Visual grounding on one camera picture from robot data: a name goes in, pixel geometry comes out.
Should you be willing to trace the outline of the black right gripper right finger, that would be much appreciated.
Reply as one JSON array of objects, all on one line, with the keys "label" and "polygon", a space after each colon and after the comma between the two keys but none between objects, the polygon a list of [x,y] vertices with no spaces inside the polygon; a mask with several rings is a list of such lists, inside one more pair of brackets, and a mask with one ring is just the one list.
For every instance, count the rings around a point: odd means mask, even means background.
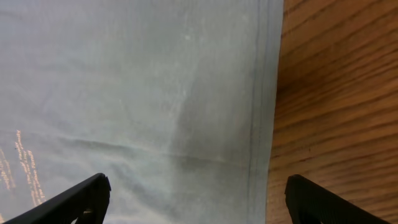
[{"label": "black right gripper right finger", "polygon": [[285,203],[293,224],[388,224],[298,174],[287,179]]}]

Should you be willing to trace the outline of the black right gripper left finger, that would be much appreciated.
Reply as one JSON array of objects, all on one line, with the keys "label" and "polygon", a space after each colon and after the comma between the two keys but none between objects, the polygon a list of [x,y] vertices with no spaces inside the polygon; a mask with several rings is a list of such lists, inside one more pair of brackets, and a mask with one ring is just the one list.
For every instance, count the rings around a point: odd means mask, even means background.
[{"label": "black right gripper left finger", "polygon": [[5,224],[102,224],[110,192],[109,179],[97,173]]}]

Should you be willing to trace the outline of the light blue t-shirt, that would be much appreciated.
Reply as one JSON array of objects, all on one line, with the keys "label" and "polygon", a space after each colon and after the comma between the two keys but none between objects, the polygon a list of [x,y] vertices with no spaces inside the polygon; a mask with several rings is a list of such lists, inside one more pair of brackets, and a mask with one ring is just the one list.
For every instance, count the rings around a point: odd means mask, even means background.
[{"label": "light blue t-shirt", "polygon": [[264,223],[284,3],[1,2],[1,219],[96,173],[106,223]]}]

